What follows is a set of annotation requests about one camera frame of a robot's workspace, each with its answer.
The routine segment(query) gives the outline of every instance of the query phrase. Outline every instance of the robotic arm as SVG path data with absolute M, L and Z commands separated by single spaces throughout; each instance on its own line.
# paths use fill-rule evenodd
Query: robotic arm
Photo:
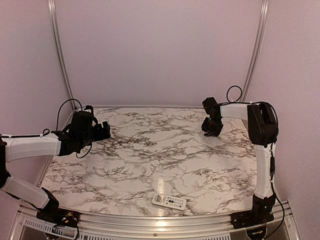
M 71 123 L 62 131 L 40 135 L 0 135 L 0 190 L 36 207 L 39 210 L 37 217 L 57 224 L 66 212 L 59 208 L 57 199 L 48 190 L 11 176 L 6 170 L 6 163 L 30 157 L 80 153 L 81 149 L 90 146 L 92 142 L 110 137 L 108 122 L 105 121 L 102 125 L 98 123 L 92 106 L 75 112 Z
M 231 215 L 231 223 L 235 229 L 264 224 L 274 220 L 272 207 L 276 202 L 273 189 L 275 175 L 275 155 L 278 121 L 272 106 L 267 102 L 217 103 L 209 97 L 202 103 L 206 117 L 201 128 L 205 136 L 219 136 L 223 124 L 222 118 L 235 118 L 248 122 L 248 135 L 256 152 L 257 183 L 253 195 L 252 210 L 236 212 Z

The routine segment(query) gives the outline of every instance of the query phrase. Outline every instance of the remote control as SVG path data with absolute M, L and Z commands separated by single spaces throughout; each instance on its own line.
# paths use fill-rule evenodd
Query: remote control
M 187 200 L 179 197 L 155 193 L 152 198 L 152 204 L 183 211 L 186 209 Z

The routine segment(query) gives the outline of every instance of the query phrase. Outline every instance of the pink wall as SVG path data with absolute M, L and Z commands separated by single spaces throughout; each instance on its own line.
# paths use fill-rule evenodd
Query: pink wall
M 243 85 L 260 0 L 57 0 L 74 95 L 100 106 L 199 107 Z
M 60 74 L 48 3 L 2 1 L 0 7 L 0 133 L 40 133 L 55 127 L 67 96 Z M 65 107 L 65 122 L 69 106 Z M 7 165 L 15 176 L 35 183 L 47 157 Z M 19 202 L 0 192 L 0 239 L 8 238 Z
M 268 101 L 279 116 L 276 186 L 303 240 L 320 234 L 320 4 L 271 0 L 248 101 Z

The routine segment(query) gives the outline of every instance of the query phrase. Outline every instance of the white marble table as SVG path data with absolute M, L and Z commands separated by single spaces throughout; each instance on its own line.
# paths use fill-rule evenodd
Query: white marble table
M 131 216 L 192 216 L 252 207 L 256 156 L 243 123 L 222 119 L 207 137 L 203 109 L 97 108 L 111 138 L 90 154 L 54 157 L 42 186 L 60 206 Z M 184 211 L 151 204 L 155 192 L 187 199 Z

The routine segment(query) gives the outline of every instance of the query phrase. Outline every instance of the remote control screen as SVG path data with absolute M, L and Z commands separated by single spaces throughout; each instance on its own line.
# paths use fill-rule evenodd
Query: remote control screen
M 163 202 L 164 202 L 164 197 L 158 195 L 158 196 L 156 197 L 156 200 L 155 200 L 155 201 L 158 202 L 158 203 L 163 203 Z

